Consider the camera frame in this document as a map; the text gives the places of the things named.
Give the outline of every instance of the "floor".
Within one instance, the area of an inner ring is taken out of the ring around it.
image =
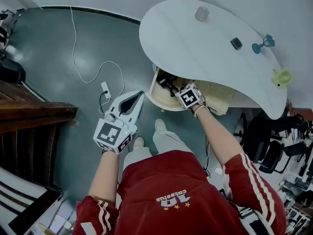
[[[124,92],[148,91],[154,73],[139,42],[139,26],[90,12],[73,13],[77,29],[75,59],[82,77],[91,80],[99,66],[109,60],[123,70]],[[34,90],[49,101],[70,102],[79,108],[76,124],[67,124],[61,132],[55,163],[55,183],[73,204],[88,193],[101,157],[101,149],[92,140],[101,118],[98,112],[101,83],[108,83],[113,97],[122,89],[120,71],[112,64],[104,66],[93,83],[80,80],[72,62],[74,36],[69,10],[31,9],[19,18],[7,49],[11,58],[26,70],[26,82]],[[217,119],[233,132],[240,114],[240,109],[229,109]],[[176,132],[199,161],[205,163],[205,136],[199,121],[188,111],[163,113],[145,98],[137,121],[138,135],[145,139],[153,155],[156,148],[152,136],[157,118],[162,118],[168,129]],[[126,152],[121,156],[121,164]],[[211,154],[209,168],[216,164]]]

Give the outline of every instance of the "striped sleeve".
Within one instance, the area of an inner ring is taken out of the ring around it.
[[[115,228],[119,211],[107,202],[87,196],[76,206],[74,235],[107,235]]]
[[[224,165],[223,185],[227,198],[234,204],[258,211],[276,235],[285,234],[284,204],[246,154],[239,154]]]

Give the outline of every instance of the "power strip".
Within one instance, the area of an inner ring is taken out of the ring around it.
[[[103,89],[103,92],[104,92],[104,96],[109,99],[109,98],[112,98],[111,96],[111,93],[110,93],[110,90],[109,90],[109,87],[108,87],[108,84],[106,82],[103,82],[101,84],[102,86],[102,89]]]

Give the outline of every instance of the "red shirt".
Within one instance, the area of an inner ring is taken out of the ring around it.
[[[245,154],[223,167],[224,189],[236,205],[260,212],[276,235],[286,231],[284,205]],[[87,196],[77,204],[74,234],[247,234],[237,209],[206,179],[191,152],[170,151],[129,165],[119,211]]]

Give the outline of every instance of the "white table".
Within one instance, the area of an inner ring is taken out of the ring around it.
[[[210,11],[206,22],[194,17],[200,6]],[[271,81],[273,69],[281,67],[270,48],[253,52],[251,45],[263,39],[230,12],[197,0],[164,1],[143,17],[139,37],[148,58],[164,71],[231,87],[272,119],[283,113],[287,90],[279,90]],[[230,43],[235,37],[243,44],[239,50]]]

